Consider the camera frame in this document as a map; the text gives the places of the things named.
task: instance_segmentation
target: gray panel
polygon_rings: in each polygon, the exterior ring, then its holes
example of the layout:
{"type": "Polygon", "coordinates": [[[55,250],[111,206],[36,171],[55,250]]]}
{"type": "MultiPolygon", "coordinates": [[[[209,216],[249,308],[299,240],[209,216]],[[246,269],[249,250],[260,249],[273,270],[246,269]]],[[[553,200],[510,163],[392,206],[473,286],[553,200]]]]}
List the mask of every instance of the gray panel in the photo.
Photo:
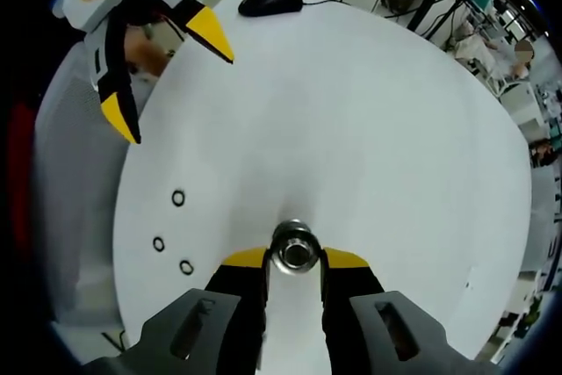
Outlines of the gray panel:
{"type": "Polygon", "coordinates": [[[454,350],[447,343],[443,326],[399,292],[358,296],[349,301],[363,330],[372,373],[449,375],[499,372],[493,364],[473,362],[454,350]],[[378,312],[378,306],[389,304],[406,324],[419,349],[409,360],[399,360],[391,336],[378,312]]]}

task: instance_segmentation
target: mouse cable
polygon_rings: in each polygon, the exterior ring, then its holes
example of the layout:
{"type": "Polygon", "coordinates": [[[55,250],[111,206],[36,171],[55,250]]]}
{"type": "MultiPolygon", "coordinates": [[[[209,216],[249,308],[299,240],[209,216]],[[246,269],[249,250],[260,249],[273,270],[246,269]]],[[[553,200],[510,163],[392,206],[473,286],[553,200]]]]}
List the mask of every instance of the mouse cable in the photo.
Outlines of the mouse cable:
{"type": "Polygon", "coordinates": [[[315,4],[327,4],[329,2],[334,2],[336,4],[346,4],[345,2],[342,2],[341,0],[320,0],[319,2],[312,2],[311,4],[308,4],[307,2],[303,2],[302,4],[304,4],[305,6],[313,6],[315,4]]]}

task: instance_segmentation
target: black rubber ring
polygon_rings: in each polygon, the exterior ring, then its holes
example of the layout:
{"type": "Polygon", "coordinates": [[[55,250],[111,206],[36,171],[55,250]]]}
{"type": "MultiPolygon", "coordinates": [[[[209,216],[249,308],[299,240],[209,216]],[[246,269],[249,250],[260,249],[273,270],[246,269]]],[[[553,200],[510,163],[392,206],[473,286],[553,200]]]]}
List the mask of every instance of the black rubber ring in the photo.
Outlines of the black rubber ring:
{"type": "Polygon", "coordinates": [[[166,247],[164,246],[164,240],[163,240],[163,238],[160,237],[160,236],[156,236],[156,237],[153,239],[153,241],[152,241],[152,246],[154,246],[155,249],[156,249],[158,252],[162,252],[163,250],[166,249],[166,247]],[[160,241],[160,242],[162,243],[162,246],[161,246],[161,247],[156,246],[156,245],[158,244],[158,241],[160,241]]]}
{"type": "Polygon", "coordinates": [[[193,265],[191,265],[191,263],[190,263],[187,259],[184,259],[184,260],[180,261],[180,263],[179,263],[179,269],[180,269],[180,271],[181,271],[183,274],[185,274],[186,276],[190,276],[191,274],[193,274],[193,271],[195,270],[195,268],[193,268],[193,265]],[[185,264],[189,265],[189,267],[190,267],[191,269],[190,269],[190,270],[185,270],[185,269],[184,269],[184,265],[185,265],[185,264]]]}
{"type": "Polygon", "coordinates": [[[182,191],[181,189],[176,189],[173,193],[172,193],[172,203],[175,206],[182,206],[185,203],[185,193],[184,191],[182,191]],[[176,200],[176,195],[180,194],[181,195],[181,199],[180,200],[176,200]]]}

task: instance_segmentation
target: black circular lens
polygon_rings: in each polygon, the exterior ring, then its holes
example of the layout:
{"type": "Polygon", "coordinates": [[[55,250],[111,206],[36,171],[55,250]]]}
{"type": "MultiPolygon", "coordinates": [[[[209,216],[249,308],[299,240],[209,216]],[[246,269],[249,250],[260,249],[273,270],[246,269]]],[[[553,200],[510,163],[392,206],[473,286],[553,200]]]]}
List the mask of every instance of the black circular lens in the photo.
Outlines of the black circular lens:
{"type": "Polygon", "coordinates": [[[310,261],[311,253],[304,245],[295,243],[289,245],[283,254],[285,261],[293,267],[302,267],[310,261]]]}

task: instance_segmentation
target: computer mouse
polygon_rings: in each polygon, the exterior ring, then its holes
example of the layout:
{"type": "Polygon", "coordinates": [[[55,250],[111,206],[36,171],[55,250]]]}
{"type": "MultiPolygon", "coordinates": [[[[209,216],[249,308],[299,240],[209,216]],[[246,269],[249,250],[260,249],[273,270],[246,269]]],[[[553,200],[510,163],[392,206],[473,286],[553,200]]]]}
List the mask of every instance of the computer mouse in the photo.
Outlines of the computer mouse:
{"type": "Polygon", "coordinates": [[[280,13],[298,12],[302,0],[242,0],[238,12],[244,17],[266,17],[280,13]]]}

